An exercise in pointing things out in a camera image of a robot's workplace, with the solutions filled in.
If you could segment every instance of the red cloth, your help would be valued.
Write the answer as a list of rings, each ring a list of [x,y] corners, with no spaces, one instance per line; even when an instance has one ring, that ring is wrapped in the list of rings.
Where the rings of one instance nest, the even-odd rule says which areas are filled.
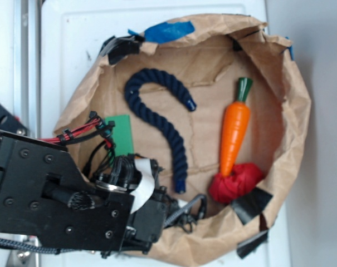
[[[232,175],[223,177],[215,174],[209,188],[213,199],[223,204],[229,204],[233,199],[249,193],[263,179],[262,171],[254,163],[234,165]]]

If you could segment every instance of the red wire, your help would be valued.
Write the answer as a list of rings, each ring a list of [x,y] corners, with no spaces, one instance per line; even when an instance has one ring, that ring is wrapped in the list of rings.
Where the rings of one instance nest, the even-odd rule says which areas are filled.
[[[91,129],[93,129],[96,125],[98,125],[100,122],[99,118],[96,118],[94,120],[92,120],[91,122],[88,122],[84,125],[81,125],[77,128],[75,128],[74,130],[72,130],[72,135],[73,137],[77,137],[81,134],[84,134],[85,132],[90,131]],[[70,140],[71,137],[68,134],[63,134],[64,138],[66,141]],[[48,142],[48,143],[52,143],[52,144],[56,144],[56,143],[60,143],[61,140],[59,139],[59,137],[54,137],[54,138],[48,138],[48,139],[40,139],[41,141],[44,142]]]
[[[113,145],[107,139],[105,139],[107,147],[110,149]]]

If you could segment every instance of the braided cable sleeve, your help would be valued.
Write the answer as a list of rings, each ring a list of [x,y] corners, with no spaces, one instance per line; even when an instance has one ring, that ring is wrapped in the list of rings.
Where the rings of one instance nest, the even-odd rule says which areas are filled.
[[[17,249],[17,250],[22,250],[22,251],[30,251],[34,253],[44,253],[44,254],[59,254],[59,253],[75,251],[74,249],[44,248],[40,246],[28,245],[23,242],[2,239],[2,238],[0,238],[0,247],[6,248],[6,249]]]
[[[207,201],[207,197],[206,195],[203,194],[198,194],[197,196],[195,196],[195,198],[193,198],[189,203],[187,203],[185,206],[181,207],[179,210],[176,210],[174,213],[172,213],[170,215],[170,217],[168,217],[166,219],[166,221],[164,222],[164,226],[163,228],[166,228],[168,226],[170,226],[174,221],[176,221],[177,218],[179,218],[183,213],[185,213],[187,210],[190,210],[195,203],[197,203],[199,200],[206,202]]]

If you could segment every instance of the white wall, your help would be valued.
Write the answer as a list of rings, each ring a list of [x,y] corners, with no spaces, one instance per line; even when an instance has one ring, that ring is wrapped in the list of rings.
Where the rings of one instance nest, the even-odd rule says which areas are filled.
[[[270,34],[294,41],[312,98],[299,178],[287,200],[294,267],[337,267],[337,0],[266,0]]]
[[[0,103],[13,112],[14,1],[0,0]]]

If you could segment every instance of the blue painter's tape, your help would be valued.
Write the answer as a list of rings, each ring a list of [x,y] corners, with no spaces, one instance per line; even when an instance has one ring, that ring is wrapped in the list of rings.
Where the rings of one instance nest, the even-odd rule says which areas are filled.
[[[148,42],[162,44],[180,39],[194,32],[194,30],[194,26],[190,21],[176,23],[163,22],[148,28],[145,31],[145,39]]]
[[[137,32],[134,32],[132,29],[128,29],[130,35],[139,35]]]
[[[291,59],[294,61],[295,60],[295,55],[293,53],[293,46],[288,47],[289,51],[290,51],[290,55],[291,55]]]

